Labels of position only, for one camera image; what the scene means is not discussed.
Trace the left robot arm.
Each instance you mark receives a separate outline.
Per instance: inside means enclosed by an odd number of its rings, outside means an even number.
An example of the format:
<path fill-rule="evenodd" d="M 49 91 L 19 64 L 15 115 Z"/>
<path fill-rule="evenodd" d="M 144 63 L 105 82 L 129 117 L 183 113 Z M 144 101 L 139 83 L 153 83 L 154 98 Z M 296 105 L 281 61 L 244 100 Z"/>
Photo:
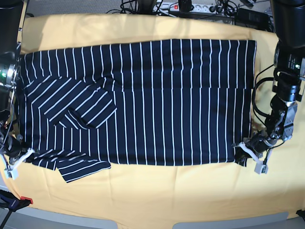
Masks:
<path fill-rule="evenodd" d="M 274 76 L 255 82 L 255 88 L 272 80 L 275 96 L 270 102 L 271 114 L 261 112 L 252 104 L 255 115 L 265 117 L 265 129 L 257 132 L 246 147 L 260 154 L 275 146 L 278 140 L 287 141 L 292 137 L 297 102 L 302 100 L 301 82 L 305 79 L 305 2 L 303 0 L 273 0 L 271 9 L 275 33 L 279 39 L 274 53 Z"/>

